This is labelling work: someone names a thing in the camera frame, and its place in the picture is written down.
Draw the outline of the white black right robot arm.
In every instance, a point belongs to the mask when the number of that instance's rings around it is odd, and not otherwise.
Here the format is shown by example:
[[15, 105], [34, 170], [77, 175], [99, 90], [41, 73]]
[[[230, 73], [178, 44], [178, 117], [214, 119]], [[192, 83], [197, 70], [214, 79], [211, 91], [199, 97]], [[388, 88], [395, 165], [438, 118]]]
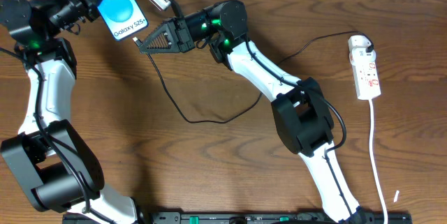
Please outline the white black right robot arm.
[[152, 55], [188, 52], [207, 40], [216, 62], [249, 80], [270, 101], [277, 134], [307, 166], [324, 213], [337, 223], [366, 223], [335, 155], [332, 130], [340, 114], [316, 80], [287, 73], [258, 50], [249, 39], [247, 18], [241, 1], [221, 1], [187, 16], [177, 13], [135, 43], [141, 53]]

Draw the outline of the blue Galaxy smartphone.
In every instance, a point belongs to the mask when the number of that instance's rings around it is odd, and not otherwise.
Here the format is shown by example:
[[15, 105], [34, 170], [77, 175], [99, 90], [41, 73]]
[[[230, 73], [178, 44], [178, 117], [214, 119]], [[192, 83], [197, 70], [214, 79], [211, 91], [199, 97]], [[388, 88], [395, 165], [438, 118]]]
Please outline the blue Galaxy smartphone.
[[117, 41], [129, 37], [149, 25], [136, 0], [102, 0], [98, 11], [113, 38]]

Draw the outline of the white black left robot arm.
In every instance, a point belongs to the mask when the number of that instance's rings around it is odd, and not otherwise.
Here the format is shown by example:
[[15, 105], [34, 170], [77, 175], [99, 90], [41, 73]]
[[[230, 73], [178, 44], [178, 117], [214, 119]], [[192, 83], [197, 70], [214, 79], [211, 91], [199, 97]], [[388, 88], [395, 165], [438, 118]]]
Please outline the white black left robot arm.
[[18, 134], [1, 155], [31, 205], [65, 223], [148, 223], [132, 197], [107, 185], [101, 165], [71, 124], [77, 61], [62, 31], [100, 15], [102, 0], [1, 0], [1, 23], [15, 40], [31, 88]]

